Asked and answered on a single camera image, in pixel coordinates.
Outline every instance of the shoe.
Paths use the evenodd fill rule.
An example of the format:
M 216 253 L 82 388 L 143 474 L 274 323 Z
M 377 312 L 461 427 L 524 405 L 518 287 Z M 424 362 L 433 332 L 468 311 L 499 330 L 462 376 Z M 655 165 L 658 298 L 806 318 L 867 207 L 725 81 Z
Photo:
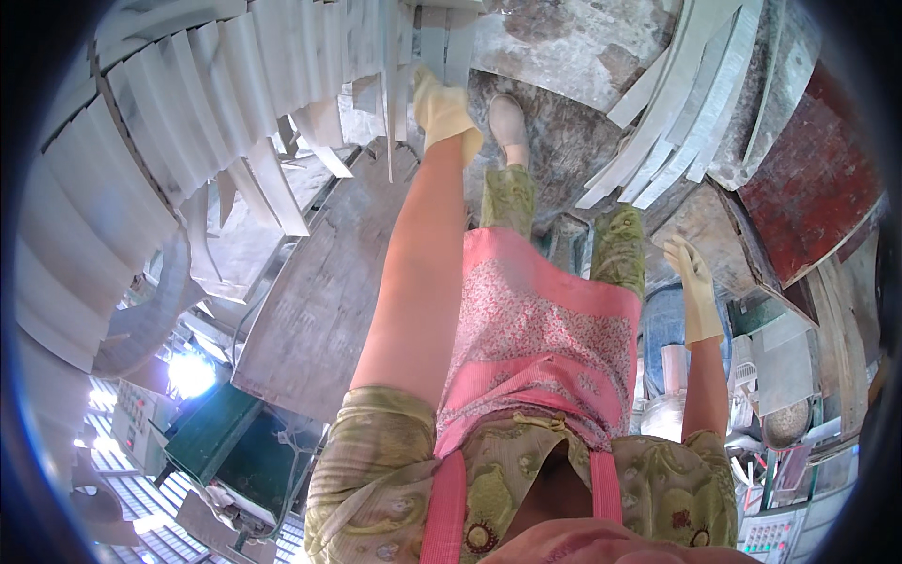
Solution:
M 502 147 L 507 164 L 529 168 L 529 140 L 523 109 L 510 94 L 496 94 L 489 102 L 489 129 Z

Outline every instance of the green machine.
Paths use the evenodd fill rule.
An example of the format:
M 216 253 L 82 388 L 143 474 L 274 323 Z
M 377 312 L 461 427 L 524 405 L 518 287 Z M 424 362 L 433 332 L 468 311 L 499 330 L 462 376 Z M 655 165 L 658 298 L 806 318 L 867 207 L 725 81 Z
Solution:
M 155 483 L 180 470 L 204 487 L 226 490 L 237 500 L 227 509 L 240 523 L 238 551 L 248 538 L 278 536 L 289 509 L 303 501 L 319 450 L 323 425 L 294 414 L 286 421 L 280 411 L 225 383 L 186 405 L 163 433 L 169 464 Z

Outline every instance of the pink apron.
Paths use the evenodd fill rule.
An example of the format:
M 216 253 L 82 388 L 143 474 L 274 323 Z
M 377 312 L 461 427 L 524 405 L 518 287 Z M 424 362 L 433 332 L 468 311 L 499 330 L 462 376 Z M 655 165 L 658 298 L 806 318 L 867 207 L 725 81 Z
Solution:
M 611 439 L 627 434 L 641 303 L 558 270 L 512 230 L 469 231 L 455 352 L 437 415 L 435 474 L 420 562 L 456 564 L 466 509 L 459 450 L 498 410 L 565 415 L 590 449 L 593 514 L 621 521 Z

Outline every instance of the hand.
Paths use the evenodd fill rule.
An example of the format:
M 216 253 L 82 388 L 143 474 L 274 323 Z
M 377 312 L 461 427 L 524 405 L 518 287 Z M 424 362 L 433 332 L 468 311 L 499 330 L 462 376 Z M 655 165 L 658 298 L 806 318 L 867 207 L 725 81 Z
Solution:
M 413 115 L 426 131 L 426 148 L 433 143 L 463 134 L 464 166 L 483 148 L 483 134 L 467 114 L 469 96 L 458 87 L 445 87 L 426 65 L 413 75 Z
M 710 337 L 723 341 L 723 325 L 714 304 L 714 285 L 711 271 L 698 249 L 679 235 L 664 243 L 664 258 L 683 281 L 683 302 L 686 305 L 686 348 Z

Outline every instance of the woman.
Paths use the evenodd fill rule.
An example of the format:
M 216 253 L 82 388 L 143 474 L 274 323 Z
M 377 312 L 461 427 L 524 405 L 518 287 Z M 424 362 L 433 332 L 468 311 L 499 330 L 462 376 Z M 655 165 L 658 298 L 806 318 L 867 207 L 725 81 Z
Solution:
M 545 261 L 529 244 L 535 185 L 523 114 L 501 96 L 489 125 L 507 167 L 486 172 L 482 226 L 465 234 L 463 169 L 483 141 L 466 106 L 461 88 L 418 70 L 426 151 L 312 477 L 308 555 L 745 559 L 690 548 L 736 542 L 723 331 L 701 257 L 682 239 L 667 245 L 693 353 L 683 442 L 627 436 L 644 291 L 639 214 L 624 206 L 596 222 L 591 280 Z

